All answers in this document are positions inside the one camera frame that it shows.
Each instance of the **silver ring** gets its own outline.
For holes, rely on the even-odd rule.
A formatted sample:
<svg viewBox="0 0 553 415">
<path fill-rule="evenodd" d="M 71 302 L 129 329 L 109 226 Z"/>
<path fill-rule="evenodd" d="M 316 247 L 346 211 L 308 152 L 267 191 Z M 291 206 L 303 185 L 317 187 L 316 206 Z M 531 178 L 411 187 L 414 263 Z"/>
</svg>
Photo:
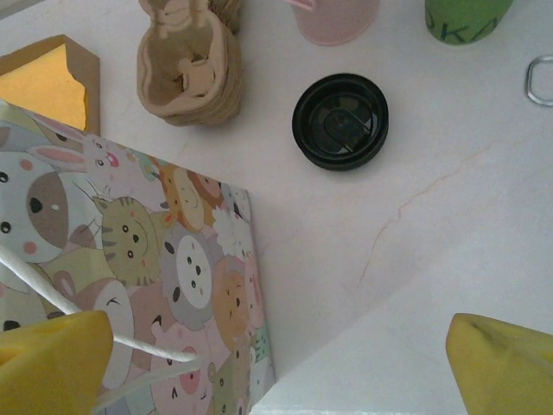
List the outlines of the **silver ring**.
<svg viewBox="0 0 553 415">
<path fill-rule="evenodd" d="M 532 75 L 534 74 L 534 69 L 540 63 L 545 63 L 545 62 L 553 62 L 553 54 L 545 54 L 542 56 L 538 56 L 528 66 L 528 69 L 526 70 L 526 83 L 524 85 L 524 91 L 526 92 L 526 95 L 528 96 L 528 98 L 530 98 L 536 104 L 543 105 L 543 106 L 553 106 L 553 99 L 540 98 L 532 90 Z"/>
</svg>

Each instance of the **gift bag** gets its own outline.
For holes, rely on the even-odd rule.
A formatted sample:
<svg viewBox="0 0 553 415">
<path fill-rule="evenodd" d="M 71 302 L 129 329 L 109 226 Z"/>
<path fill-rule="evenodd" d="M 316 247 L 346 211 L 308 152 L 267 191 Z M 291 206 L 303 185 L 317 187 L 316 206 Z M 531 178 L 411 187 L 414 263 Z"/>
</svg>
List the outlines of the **gift bag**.
<svg viewBox="0 0 553 415">
<path fill-rule="evenodd" d="M 0 245 L 116 335 L 205 358 L 101 413 L 245 415 L 274 383 L 243 189 L 0 101 Z M 63 314 L 0 266 L 2 331 Z M 116 343 L 99 396 L 179 364 Z"/>
</svg>

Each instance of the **white bag handle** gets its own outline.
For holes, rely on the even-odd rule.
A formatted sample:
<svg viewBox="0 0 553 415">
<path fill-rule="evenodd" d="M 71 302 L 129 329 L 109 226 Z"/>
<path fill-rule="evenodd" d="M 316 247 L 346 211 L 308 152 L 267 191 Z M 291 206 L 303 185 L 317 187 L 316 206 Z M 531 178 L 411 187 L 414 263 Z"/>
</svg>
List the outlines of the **white bag handle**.
<svg viewBox="0 0 553 415">
<path fill-rule="evenodd" d="M 81 311 L 79 307 L 64 298 L 52 285 L 44 281 L 44 278 L 36 272 L 29 264 L 22 261 L 17 255 L 5 246 L 0 245 L 0 264 L 5 265 L 18 278 L 27 284 L 32 290 L 46 298 L 52 305 L 63 311 L 65 314 L 74 314 Z M 96 400 L 93 412 L 99 412 L 107 406 L 117 402 L 127 393 L 140 387 L 156 383 L 160 380 L 173 378 L 179 374 L 188 374 L 200 369 L 203 363 L 201 356 L 193 353 L 181 353 L 157 348 L 145 342 L 113 333 L 113 341 L 124 344 L 130 348 L 142 350 L 148 354 L 159 356 L 164 359 L 171 359 L 184 363 L 183 365 L 173 365 L 168 369 L 159 369 L 154 372 L 143 374 L 130 383 L 122 385 L 108 393 L 104 393 Z"/>
</svg>

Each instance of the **white surface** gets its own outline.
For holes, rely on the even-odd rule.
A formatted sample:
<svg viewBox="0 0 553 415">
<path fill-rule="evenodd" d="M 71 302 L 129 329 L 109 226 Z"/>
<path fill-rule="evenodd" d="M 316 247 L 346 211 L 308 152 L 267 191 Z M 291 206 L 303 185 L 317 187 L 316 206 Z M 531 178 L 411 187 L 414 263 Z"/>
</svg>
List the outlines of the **white surface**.
<svg viewBox="0 0 553 415">
<path fill-rule="evenodd" d="M 136 0 L 47 0 L 0 25 L 0 53 L 65 32 L 100 56 L 105 138 L 251 191 L 280 378 L 255 413 L 464 413 L 444 351 L 454 313 L 553 331 L 553 110 L 523 95 L 526 66 L 553 53 L 553 2 L 516 1 L 466 48 L 423 17 L 423 0 L 385 0 L 357 41 L 319 48 L 287 4 L 247 0 L 243 110 L 216 128 L 140 106 Z M 390 133 L 365 168 L 329 173 L 290 117 L 343 71 L 382 88 Z"/>
</svg>

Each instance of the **black bottle cap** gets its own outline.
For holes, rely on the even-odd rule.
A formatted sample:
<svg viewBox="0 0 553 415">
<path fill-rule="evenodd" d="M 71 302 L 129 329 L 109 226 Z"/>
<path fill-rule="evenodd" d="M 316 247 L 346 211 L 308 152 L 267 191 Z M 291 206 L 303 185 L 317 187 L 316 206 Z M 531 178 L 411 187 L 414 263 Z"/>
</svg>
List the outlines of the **black bottle cap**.
<svg viewBox="0 0 553 415">
<path fill-rule="evenodd" d="M 388 105 L 368 79 L 338 73 L 300 98 L 292 131 L 303 154 L 328 170 L 355 169 L 377 155 L 388 134 Z"/>
</svg>

